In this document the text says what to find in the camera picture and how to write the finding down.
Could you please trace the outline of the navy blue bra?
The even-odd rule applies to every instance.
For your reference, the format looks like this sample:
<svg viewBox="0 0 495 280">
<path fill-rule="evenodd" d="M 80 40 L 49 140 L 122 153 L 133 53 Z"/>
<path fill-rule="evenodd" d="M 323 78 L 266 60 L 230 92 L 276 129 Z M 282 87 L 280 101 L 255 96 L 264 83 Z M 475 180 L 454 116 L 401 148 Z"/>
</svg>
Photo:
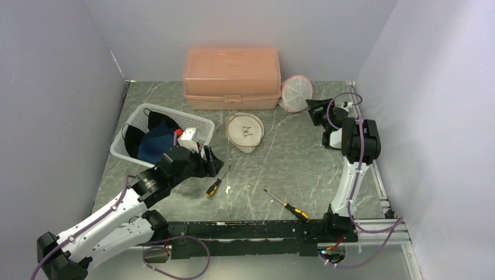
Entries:
<svg viewBox="0 0 495 280">
<path fill-rule="evenodd" d="M 180 129 L 177 125 L 162 121 L 158 126 L 146 133 L 138 146 L 137 159 L 156 164 L 162 155 L 173 146 L 174 132 Z"/>
</svg>

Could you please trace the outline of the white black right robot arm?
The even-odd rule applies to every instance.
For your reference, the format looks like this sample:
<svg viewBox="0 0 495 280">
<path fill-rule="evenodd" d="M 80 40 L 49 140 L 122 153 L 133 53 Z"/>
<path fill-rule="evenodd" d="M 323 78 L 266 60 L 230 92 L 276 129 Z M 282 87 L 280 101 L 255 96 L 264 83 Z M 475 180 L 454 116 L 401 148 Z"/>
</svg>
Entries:
<svg viewBox="0 0 495 280">
<path fill-rule="evenodd" d="M 353 201 L 369 167 L 379 157 L 381 142 L 376 121 L 350 114 L 351 102 L 336 107 L 333 99 L 307 99 L 308 113 L 315 126 L 324 128 L 322 145 L 341 152 L 343 171 L 337 194 L 330 203 L 333 214 L 349 218 Z"/>
</svg>

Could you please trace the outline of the pink rimmed mesh bag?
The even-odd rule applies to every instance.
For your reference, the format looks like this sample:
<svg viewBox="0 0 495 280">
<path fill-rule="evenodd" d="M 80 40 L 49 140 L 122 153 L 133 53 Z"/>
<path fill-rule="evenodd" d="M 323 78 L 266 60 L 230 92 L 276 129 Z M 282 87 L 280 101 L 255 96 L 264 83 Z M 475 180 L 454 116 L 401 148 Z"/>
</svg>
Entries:
<svg viewBox="0 0 495 280">
<path fill-rule="evenodd" d="M 290 113 L 299 113 L 307 108 L 306 99 L 312 99 L 313 86 L 303 75 L 295 75 L 281 84 L 281 97 L 277 104 Z"/>
</svg>

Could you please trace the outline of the white mesh laundry bag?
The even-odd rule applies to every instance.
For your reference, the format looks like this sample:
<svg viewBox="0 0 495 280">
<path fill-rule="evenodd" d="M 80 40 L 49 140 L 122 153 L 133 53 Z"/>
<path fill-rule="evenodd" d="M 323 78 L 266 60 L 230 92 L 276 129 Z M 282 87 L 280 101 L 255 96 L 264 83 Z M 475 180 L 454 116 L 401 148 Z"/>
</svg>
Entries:
<svg viewBox="0 0 495 280">
<path fill-rule="evenodd" d="M 226 118 L 226 135 L 241 152 L 252 153 L 264 136 L 264 125 L 254 114 L 238 112 Z"/>
</svg>

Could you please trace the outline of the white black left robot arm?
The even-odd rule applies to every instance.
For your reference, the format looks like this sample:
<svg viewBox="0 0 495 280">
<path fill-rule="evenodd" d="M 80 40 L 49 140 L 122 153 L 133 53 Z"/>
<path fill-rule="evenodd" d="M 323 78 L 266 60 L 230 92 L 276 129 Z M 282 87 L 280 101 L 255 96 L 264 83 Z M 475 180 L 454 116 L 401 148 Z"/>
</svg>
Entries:
<svg viewBox="0 0 495 280">
<path fill-rule="evenodd" d="M 43 271 L 48 279 L 85 279 L 109 258 L 138 244 L 159 245 L 170 236 L 166 219 L 152 206 L 170 195 L 185 180 L 215 177 L 224 162 L 209 146 L 202 156 L 173 146 L 160 161 L 135 176 L 127 176 L 122 191 L 77 225 L 37 239 L 35 279 Z"/>
</svg>

